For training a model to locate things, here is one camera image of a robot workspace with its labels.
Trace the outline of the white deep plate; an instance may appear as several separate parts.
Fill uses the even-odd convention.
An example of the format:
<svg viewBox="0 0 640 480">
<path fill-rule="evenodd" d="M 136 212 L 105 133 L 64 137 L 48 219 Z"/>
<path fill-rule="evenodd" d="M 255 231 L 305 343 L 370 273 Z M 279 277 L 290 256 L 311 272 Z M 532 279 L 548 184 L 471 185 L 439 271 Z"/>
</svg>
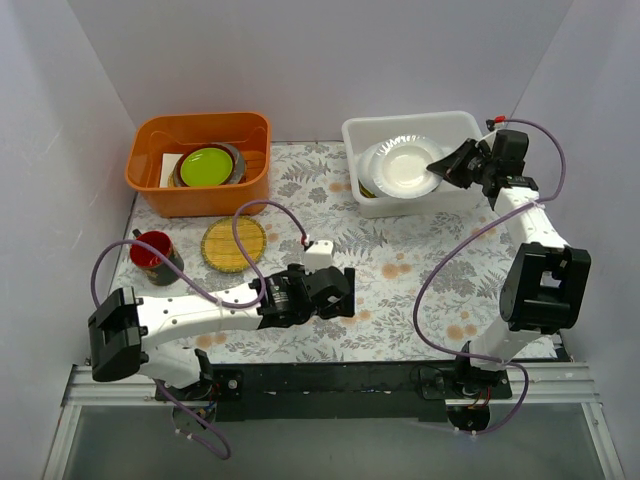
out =
<svg viewBox="0 0 640 480">
<path fill-rule="evenodd" d="M 361 182 L 374 195 L 376 195 L 376 197 L 378 196 L 378 194 L 377 194 L 376 186 L 371 177 L 370 162 L 378 148 L 379 148 L 378 144 L 374 144 L 368 147 L 362 153 L 357 163 L 358 181 Z"/>
<path fill-rule="evenodd" d="M 371 192 L 376 197 L 417 199 L 433 192 L 441 177 L 428 166 L 442 160 L 445 151 L 422 135 L 399 135 L 381 142 L 369 161 Z"/>
</svg>

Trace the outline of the round bamboo mat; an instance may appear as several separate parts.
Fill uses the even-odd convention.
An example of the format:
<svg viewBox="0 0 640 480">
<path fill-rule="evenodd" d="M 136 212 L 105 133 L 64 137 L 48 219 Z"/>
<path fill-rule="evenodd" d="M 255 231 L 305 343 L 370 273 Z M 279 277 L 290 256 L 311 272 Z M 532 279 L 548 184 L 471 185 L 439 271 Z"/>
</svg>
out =
<svg viewBox="0 0 640 480">
<path fill-rule="evenodd" d="M 233 234 L 233 218 L 214 222 L 204 233 L 201 254 L 207 265 L 222 273 L 239 273 L 250 267 Z M 254 263 L 263 256 L 267 239 L 263 227 L 250 217 L 241 216 L 236 225 L 237 236 Z"/>
</svg>

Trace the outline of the green dotted scalloped plate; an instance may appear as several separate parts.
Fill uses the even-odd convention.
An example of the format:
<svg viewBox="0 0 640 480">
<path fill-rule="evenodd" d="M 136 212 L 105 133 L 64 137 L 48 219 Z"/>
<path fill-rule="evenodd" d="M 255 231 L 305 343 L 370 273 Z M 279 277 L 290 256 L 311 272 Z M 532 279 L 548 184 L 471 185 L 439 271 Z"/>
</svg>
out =
<svg viewBox="0 0 640 480">
<path fill-rule="evenodd" d="M 361 182 L 358 183 L 360 194 L 369 199 L 375 199 L 376 195 L 374 195 L 371 191 L 369 191 Z"/>
</svg>

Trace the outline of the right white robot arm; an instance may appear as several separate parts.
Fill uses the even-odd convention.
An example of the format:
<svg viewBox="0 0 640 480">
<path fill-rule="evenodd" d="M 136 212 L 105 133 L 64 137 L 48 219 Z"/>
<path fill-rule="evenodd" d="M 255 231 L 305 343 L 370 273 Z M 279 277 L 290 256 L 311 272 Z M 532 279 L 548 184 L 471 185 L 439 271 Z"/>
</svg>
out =
<svg viewBox="0 0 640 480">
<path fill-rule="evenodd" d="M 528 146 L 526 133 L 501 129 L 492 142 L 468 139 L 427 168 L 459 188 L 480 185 L 517 250 L 499 294 L 499 319 L 456 356 L 450 379 L 464 397 L 505 382 L 507 363 L 533 341 L 572 328 L 584 297 L 591 256 L 571 247 L 547 217 L 545 198 L 524 173 Z"/>
</svg>

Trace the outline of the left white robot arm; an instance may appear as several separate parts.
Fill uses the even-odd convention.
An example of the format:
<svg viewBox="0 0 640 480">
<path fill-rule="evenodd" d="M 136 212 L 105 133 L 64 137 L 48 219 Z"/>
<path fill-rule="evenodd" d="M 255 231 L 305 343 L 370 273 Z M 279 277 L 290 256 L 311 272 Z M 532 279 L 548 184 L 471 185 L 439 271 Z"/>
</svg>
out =
<svg viewBox="0 0 640 480">
<path fill-rule="evenodd" d="M 215 293 L 217 305 L 197 295 L 136 296 L 131 288 L 110 294 L 89 317 L 92 378 L 106 383 L 142 374 L 166 382 L 193 400 L 213 386 L 201 350 L 178 341 L 209 333 L 256 331 L 302 325 L 313 317 L 351 317 L 355 271 L 328 267 L 284 271 Z"/>
</svg>

